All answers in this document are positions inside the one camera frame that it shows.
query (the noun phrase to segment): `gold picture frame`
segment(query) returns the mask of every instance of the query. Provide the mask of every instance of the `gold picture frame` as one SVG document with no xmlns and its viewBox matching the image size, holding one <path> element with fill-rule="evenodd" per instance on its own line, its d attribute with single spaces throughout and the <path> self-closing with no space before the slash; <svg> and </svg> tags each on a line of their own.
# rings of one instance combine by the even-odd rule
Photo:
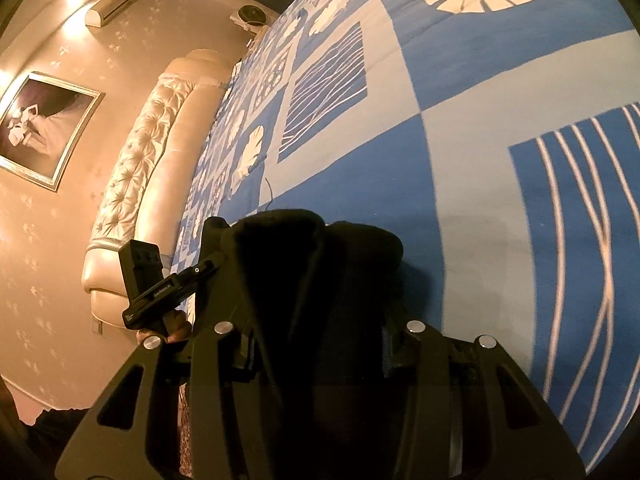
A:
<svg viewBox="0 0 640 480">
<path fill-rule="evenodd" d="M 104 93 L 41 72 L 23 79 L 0 115 L 0 168 L 56 192 Z"/>
</svg>

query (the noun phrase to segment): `hand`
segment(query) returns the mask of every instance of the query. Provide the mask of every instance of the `hand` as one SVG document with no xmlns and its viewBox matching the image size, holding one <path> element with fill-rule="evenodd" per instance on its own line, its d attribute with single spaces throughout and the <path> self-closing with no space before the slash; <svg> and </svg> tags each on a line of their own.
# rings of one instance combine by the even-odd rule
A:
<svg viewBox="0 0 640 480">
<path fill-rule="evenodd" d="M 150 335 L 157 335 L 168 344 L 184 341 L 191 335 L 191 330 L 193 328 L 191 327 L 191 323 L 187 321 L 187 314 L 185 311 L 172 310 L 167 314 L 164 314 L 164 316 L 162 316 L 162 320 L 164 320 L 164 325 L 169 333 L 169 337 L 164 337 L 158 332 L 143 328 L 142 330 L 138 330 L 138 333 L 136 334 L 138 344 L 142 344 L 142 342 Z"/>
</svg>

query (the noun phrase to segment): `black cloth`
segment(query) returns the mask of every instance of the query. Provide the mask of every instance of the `black cloth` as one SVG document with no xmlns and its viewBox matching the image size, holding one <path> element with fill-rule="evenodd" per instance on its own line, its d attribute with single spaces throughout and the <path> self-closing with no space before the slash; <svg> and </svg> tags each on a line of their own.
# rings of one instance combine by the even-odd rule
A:
<svg viewBox="0 0 640 480">
<path fill-rule="evenodd" d="M 33 426 L 23 424 L 28 433 L 27 445 L 53 475 L 71 435 L 88 410 L 48 410 Z"/>
</svg>

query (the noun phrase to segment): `framed wedding photo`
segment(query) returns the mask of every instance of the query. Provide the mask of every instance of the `framed wedding photo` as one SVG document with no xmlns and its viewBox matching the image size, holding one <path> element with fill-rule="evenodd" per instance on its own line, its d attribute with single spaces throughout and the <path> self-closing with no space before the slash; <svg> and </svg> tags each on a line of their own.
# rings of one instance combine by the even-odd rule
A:
<svg viewBox="0 0 640 480">
<path fill-rule="evenodd" d="M 0 116 L 0 167 L 57 191 L 103 97 L 62 79 L 28 73 Z"/>
</svg>

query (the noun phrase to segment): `patterned bedding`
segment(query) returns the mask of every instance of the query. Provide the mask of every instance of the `patterned bedding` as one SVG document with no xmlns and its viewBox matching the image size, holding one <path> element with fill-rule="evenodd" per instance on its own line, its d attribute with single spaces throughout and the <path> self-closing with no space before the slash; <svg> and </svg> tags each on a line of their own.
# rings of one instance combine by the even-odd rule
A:
<svg viewBox="0 0 640 480">
<path fill-rule="evenodd" d="M 640 38 L 616 0 L 296 0 L 244 60 L 196 169 L 202 223 L 375 224 L 412 313 L 491 333 L 588 468 L 640 400 Z"/>
</svg>

